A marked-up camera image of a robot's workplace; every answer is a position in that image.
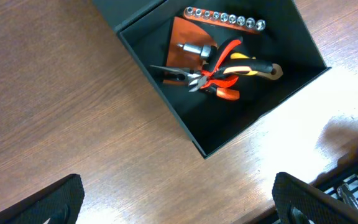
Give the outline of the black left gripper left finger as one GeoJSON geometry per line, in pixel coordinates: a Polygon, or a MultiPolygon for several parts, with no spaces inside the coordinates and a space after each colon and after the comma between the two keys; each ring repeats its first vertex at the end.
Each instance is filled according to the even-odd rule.
{"type": "Polygon", "coordinates": [[[70,174],[0,212],[0,223],[75,224],[85,191],[81,176],[70,174]]]}

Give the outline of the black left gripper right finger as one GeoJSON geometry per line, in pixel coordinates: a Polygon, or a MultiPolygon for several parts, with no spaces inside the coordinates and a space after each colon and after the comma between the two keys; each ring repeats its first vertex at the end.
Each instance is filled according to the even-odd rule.
{"type": "Polygon", "coordinates": [[[306,222],[358,224],[358,210],[286,172],[276,174],[272,196],[282,223],[300,223],[298,210],[306,222]]]}

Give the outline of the orange black needle-nose pliers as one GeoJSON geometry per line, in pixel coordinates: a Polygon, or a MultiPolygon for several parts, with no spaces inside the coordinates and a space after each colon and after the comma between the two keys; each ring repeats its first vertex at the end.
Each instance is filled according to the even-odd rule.
{"type": "Polygon", "coordinates": [[[202,74],[201,70],[192,70],[190,68],[175,68],[151,65],[151,68],[161,70],[162,82],[170,85],[183,85],[188,91],[205,91],[225,100],[236,101],[240,98],[238,90],[232,90],[237,81],[236,75],[230,75],[224,78],[216,78],[202,74]]]}

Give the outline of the black yellow ratchet screwdriver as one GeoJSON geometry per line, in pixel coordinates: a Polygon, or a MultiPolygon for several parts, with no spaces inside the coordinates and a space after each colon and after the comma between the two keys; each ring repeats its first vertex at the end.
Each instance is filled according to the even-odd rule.
{"type": "Polygon", "coordinates": [[[181,48],[185,52],[197,54],[201,60],[207,64],[212,64],[212,68],[215,68],[220,63],[230,60],[242,60],[245,66],[250,67],[251,72],[255,75],[257,73],[266,73],[275,75],[278,71],[277,67],[266,60],[258,60],[255,57],[248,57],[239,52],[231,52],[231,50],[224,52],[224,50],[218,51],[218,48],[213,45],[195,45],[190,43],[177,43],[177,47],[181,48]]]}

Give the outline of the red black diagonal cutters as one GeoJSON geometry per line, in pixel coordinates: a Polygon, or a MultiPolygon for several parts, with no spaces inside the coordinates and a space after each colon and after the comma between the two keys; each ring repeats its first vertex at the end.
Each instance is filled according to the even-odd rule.
{"type": "MultiPolygon", "coordinates": [[[[225,40],[219,47],[218,51],[224,50],[224,52],[233,50],[235,47],[240,45],[243,41],[242,37],[232,37],[225,40]]],[[[229,88],[236,84],[239,77],[237,75],[223,74],[219,69],[221,67],[220,63],[215,68],[212,68],[212,64],[204,64],[201,69],[201,77],[195,78],[195,80],[189,82],[189,87],[191,89],[189,92],[195,92],[199,89],[207,88],[211,85],[221,88],[229,88]]]]}

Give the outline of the socket set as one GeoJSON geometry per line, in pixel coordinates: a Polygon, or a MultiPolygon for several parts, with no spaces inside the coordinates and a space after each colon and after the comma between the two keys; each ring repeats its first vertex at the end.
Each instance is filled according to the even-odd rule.
{"type": "Polygon", "coordinates": [[[252,34],[258,34],[266,28],[266,22],[263,19],[255,20],[253,17],[237,16],[192,6],[188,6],[183,10],[183,17],[191,21],[241,30],[252,34]]]}

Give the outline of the orange spatula with wooden handle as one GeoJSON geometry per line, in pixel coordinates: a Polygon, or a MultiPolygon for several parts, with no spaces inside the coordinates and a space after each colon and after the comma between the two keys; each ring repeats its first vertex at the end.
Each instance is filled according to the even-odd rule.
{"type": "Polygon", "coordinates": [[[206,88],[212,84],[229,88],[239,75],[277,80],[283,75],[281,66],[265,60],[257,60],[232,52],[242,43],[241,39],[229,39],[216,47],[211,36],[202,28],[185,19],[176,17],[168,51],[167,65],[163,82],[172,85],[201,85],[206,88]]]}

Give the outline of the dark green open box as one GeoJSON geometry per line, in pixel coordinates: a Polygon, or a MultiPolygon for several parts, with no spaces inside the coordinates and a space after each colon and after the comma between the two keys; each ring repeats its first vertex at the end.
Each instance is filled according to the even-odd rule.
{"type": "Polygon", "coordinates": [[[94,5],[203,157],[327,70],[292,0],[94,5]]]}

